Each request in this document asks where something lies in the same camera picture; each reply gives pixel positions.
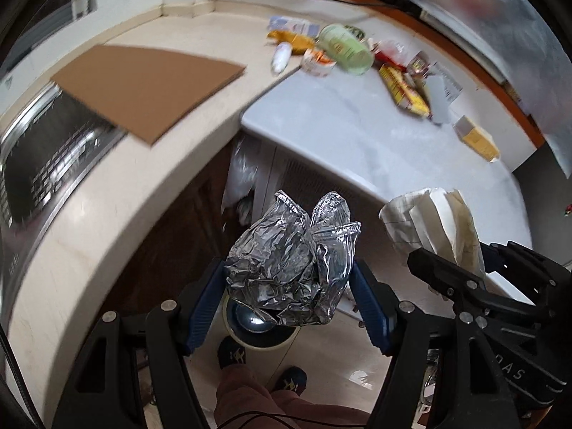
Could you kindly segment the pink trouser legs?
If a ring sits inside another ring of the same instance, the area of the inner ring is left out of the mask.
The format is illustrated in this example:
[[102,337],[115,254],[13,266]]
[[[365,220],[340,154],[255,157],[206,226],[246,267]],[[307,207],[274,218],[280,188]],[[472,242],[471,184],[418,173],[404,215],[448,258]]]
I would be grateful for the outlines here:
[[336,424],[364,427],[369,420],[365,411],[313,404],[287,390],[269,392],[246,365],[222,370],[216,399],[214,419],[218,426],[247,411],[287,415],[284,421],[294,428],[332,428]]

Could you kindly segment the grey flat card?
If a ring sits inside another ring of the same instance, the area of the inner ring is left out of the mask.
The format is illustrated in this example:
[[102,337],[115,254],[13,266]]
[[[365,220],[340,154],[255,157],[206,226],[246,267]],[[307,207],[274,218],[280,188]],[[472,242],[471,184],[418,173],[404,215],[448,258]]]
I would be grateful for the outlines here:
[[449,124],[451,116],[443,77],[441,75],[427,75],[424,78],[424,92],[432,112],[433,123],[437,125]]

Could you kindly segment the blue white carton box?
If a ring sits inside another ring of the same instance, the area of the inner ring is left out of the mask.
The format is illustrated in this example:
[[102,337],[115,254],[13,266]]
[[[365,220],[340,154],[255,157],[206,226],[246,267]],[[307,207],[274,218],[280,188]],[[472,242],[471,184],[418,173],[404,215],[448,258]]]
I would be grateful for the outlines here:
[[267,31],[274,30],[289,31],[310,38],[317,38],[321,27],[307,19],[293,18],[292,16],[271,16],[268,20]]

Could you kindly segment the yellow red long box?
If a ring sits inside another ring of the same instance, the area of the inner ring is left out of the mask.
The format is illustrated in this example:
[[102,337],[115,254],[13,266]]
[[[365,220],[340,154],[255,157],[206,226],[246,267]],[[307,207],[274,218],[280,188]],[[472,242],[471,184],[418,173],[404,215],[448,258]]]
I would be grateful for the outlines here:
[[384,64],[378,72],[397,107],[419,117],[429,118],[432,114],[429,105],[417,90],[408,84],[399,69]]

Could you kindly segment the round green-rimmed trash bin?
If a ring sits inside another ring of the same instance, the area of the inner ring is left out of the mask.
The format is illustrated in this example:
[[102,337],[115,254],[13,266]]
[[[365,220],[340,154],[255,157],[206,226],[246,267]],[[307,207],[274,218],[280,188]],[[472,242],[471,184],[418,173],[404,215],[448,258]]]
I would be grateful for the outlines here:
[[298,327],[264,321],[229,295],[223,297],[222,319],[229,334],[248,350],[276,351],[289,346],[300,332]]

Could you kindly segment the brown wooden cabinet door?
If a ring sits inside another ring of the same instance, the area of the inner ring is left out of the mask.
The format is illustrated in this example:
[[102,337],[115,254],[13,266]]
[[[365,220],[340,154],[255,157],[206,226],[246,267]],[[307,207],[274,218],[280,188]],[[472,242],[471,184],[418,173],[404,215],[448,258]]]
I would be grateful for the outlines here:
[[233,145],[227,143],[181,191],[110,289],[101,313],[149,312],[200,278],[227,252],[221,213]]

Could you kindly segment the white paper bag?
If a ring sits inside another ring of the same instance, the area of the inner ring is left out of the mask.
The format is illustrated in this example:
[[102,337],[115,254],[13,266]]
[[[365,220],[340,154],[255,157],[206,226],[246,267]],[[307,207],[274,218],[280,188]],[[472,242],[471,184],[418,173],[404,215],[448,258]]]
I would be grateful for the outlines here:
[[478,233],[462,194],[426,188],[386,203],[379,212],[402,261],[423,248],[483,279],[485,263]]

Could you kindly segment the green yellow wrapper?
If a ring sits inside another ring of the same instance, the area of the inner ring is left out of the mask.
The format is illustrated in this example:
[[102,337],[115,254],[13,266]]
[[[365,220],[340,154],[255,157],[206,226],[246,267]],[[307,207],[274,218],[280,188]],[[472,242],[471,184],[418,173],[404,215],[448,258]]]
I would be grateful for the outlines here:
[[345,25],[344,28],[359,41],[363,41],[365,39],[365,32],[362,31],[362,29],[353,25]]

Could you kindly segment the yellow small box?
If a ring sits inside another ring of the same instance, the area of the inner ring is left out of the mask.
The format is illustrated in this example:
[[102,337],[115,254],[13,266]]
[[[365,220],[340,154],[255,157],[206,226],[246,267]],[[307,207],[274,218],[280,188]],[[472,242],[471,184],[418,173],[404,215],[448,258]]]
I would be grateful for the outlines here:
[[500,159],[500,151],[493,137],[467,116],[463,115],[456,121],[454,130],[465,145],[486,161],[494,162]]

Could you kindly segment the right blue slipper foot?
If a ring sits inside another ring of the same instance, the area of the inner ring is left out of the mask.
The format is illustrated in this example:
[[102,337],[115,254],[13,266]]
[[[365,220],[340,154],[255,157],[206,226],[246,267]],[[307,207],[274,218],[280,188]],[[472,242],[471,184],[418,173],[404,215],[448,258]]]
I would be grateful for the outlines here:
[[272,391],[292,391],[298,396],[305,392],[307,386],[307,374],[297,366],[291,366],[284,370],[277,378]]

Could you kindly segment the aluminium foil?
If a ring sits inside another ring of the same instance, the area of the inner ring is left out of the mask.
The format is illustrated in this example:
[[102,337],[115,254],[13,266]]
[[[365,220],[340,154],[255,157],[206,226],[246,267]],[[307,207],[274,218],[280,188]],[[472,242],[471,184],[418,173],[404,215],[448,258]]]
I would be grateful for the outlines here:
[[275,325],[328,324],[348,283],[361,229],[335,191],[311,213],[277,191],[228,254],[230,298]]

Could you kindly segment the orange snack wrapper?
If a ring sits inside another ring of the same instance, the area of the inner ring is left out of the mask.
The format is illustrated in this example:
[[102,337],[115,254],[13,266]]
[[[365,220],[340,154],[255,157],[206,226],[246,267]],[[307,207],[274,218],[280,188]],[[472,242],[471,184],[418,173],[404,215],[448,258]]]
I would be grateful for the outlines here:
[[290,44],[294,55],[304,55],[308,49],[315,47],[314,39],[288,30],[271,30],[267,33],[267,39],[272,39],[277,44]]

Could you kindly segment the stainless steel sink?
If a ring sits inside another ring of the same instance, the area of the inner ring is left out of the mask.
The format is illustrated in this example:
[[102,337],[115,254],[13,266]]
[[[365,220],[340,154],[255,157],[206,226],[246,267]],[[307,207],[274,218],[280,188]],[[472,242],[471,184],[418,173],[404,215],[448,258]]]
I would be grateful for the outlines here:
[[93,110],[47,84],[1,136],[1,321],[67,199],[125,136]]

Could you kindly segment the white small bottle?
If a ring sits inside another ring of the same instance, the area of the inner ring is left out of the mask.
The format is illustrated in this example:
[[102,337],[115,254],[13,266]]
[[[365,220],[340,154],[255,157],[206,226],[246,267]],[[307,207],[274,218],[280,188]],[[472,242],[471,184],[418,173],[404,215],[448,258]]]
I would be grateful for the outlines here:
[[280,75],[289,64],[293,47],[288,42],[279,43],[274,51],[271,59],[271,73],[273,75]]

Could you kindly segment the orange white instant noodle bowl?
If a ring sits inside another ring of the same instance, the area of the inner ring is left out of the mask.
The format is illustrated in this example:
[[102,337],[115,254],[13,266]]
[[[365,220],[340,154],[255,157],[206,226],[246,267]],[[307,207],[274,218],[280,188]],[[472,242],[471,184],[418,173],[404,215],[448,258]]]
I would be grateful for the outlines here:
[[301,57],[301,70],[315,77],[326,77],[335,68],[336,62],[321,49],[307,49]]

